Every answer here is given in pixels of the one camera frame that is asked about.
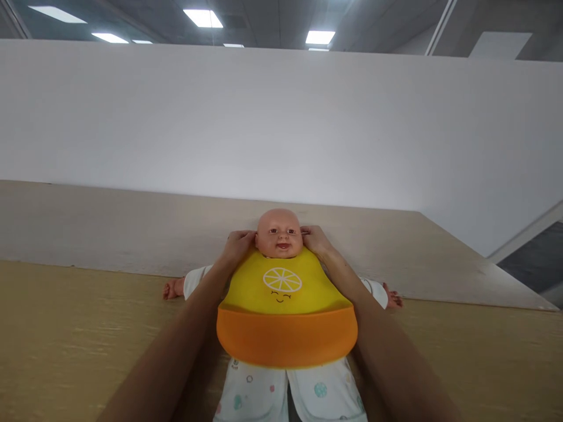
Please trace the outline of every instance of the human arm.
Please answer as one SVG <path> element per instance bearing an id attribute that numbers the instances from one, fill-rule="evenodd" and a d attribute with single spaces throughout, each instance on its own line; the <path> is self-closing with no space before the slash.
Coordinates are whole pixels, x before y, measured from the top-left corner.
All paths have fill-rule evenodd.
<path id="1" fill-rule="evenodd" d="M 385 404 L 397 421 L 459 421 L 460 413 L 432 368 L 399 325 L 379 306 L 330 244 L 320 227 L 302 227 L 305 246 L 327 267 L 330 278 L 353 304 L 358 350 Z"/>
<path id="2" fill-rule="evenodd" d="M 170 420 L 225 284 L 254 236 L 252 231 L 229 235 L 221 256 L 135 364 L 98 421 Z"/>

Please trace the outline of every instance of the metal frame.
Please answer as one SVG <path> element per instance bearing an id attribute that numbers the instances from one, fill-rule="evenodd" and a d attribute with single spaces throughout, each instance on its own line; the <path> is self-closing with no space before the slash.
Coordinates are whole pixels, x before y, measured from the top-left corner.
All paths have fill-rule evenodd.
<path id="1" fill-rule="evenodd" d="M 11 0 L 0 0 L 0 13 L 6 16 L 6 22 L 16 38 L 33 38 Z"/>

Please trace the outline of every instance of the doll face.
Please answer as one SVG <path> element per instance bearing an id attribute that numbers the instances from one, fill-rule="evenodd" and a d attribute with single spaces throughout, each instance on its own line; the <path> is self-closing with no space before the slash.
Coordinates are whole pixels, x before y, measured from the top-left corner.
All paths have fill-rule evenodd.
<path id="1" fill-rule="evenodd" d="M 289 210 L 269 210 L 258 222 L 256 247 L 268 258 L 293 258 L 303 249 L 297 216 Z"/>

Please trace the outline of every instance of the doll hand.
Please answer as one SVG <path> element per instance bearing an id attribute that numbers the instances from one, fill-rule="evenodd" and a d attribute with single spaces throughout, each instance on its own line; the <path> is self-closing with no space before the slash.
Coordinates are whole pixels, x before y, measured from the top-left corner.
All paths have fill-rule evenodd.
<path id="1" fill-rule="evenodd" d="M 389 291 L 387 283 L 383 283 L 383 289 L 387 293 L 389 301 L 387 302 L 387 309 L 397 309 L 403 307 L 403 299 L 399 296 L 396 291 Z"/>

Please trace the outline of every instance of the white wall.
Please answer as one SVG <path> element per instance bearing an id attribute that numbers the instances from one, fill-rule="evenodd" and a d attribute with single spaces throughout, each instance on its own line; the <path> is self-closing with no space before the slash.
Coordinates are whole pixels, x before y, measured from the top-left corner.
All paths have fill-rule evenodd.
<path id="1" fill-rule="evenodd" d="M 0 40 L 0 179 L 420 210 L 484 256 L 563 198 L 563 64 Z"/>
<path id="2" fill-rule="evenodd" d="M 432 40 L 432 35 L 434 35 L 436 27 L 437 24 L 432 25 L 427 30 L 422 31 L 417 36 L 408 40 L 402 46 L 397 47 L 395 50 L 391 51 L 391 53 L 424 56 L 424 54 L 426 54 L 428 44 L 430 44 L 430 41 Z"/>

